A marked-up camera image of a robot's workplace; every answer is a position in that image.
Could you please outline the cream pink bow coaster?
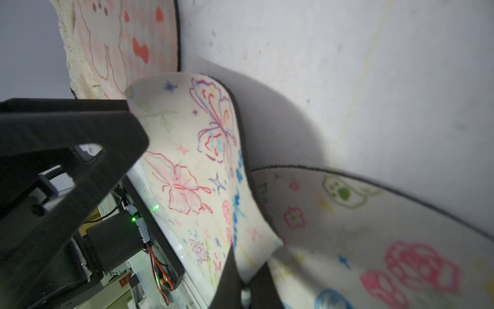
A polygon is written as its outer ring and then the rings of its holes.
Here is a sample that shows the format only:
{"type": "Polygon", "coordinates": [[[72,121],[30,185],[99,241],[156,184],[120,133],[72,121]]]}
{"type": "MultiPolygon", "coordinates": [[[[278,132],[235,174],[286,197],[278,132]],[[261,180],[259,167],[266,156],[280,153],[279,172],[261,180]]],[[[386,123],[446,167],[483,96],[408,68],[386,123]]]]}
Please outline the cream pink bow coaster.
{"type": "Polygon", "coordinates": [[[166,73],[134,82],[126,97],[149,137],[137,177],[151,213],[212,288],[229,253],[250,282],[283,242],[259,207],[233,96],[211,77],[166,73]]]}

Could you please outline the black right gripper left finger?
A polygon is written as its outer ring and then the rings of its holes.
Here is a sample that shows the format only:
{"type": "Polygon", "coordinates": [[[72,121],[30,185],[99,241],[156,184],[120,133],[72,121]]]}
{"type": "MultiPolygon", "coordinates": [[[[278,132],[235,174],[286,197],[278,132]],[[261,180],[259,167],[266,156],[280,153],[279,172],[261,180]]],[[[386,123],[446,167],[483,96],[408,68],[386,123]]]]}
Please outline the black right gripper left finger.
{"type": "Polygon", "coordinates": [[[242,288],[243,283],[235,262],[234,248],[231,246],[209,309],[241,309],[242,288]]]}

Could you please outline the cream butterfly coaster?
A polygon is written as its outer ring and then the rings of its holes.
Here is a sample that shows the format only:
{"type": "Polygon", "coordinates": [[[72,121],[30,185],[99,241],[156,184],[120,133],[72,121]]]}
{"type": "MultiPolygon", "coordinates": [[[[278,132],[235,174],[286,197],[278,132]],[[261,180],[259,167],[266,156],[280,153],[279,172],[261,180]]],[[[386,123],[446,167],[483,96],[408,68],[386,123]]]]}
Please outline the cream butterfly coaster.
{"type": "Polygon", "coordinates": [[[343,173],[252,174],[284,241],[269,261],[285,308],[492,308],[493,239],[343,173]]]}

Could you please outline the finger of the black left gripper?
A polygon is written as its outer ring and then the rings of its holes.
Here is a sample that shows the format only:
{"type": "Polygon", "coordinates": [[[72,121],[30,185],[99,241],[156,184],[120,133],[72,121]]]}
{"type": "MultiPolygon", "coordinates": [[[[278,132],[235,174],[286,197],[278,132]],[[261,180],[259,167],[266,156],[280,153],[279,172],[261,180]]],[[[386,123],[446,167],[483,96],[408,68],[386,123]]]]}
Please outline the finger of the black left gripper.
{"type": "Polygon", "coordinates": [[[20,308],[54,256],[125,176],[149,139],[125,100],[1,103],[1,307],[20,308]],[[73,164],[74,188],[50,211],[14,214],[32,178],[73,164]]]}

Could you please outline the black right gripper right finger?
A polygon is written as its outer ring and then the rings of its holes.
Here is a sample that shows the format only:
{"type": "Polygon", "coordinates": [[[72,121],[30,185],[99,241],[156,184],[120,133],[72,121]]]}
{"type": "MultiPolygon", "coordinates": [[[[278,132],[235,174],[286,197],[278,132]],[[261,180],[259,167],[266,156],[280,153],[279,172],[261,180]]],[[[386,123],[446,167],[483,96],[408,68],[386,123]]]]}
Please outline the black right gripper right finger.
{"type": "Polygon", "coordinates": [[[252,309],[284,309],[268,264],[265,263],[249,283],[252,309]]]}

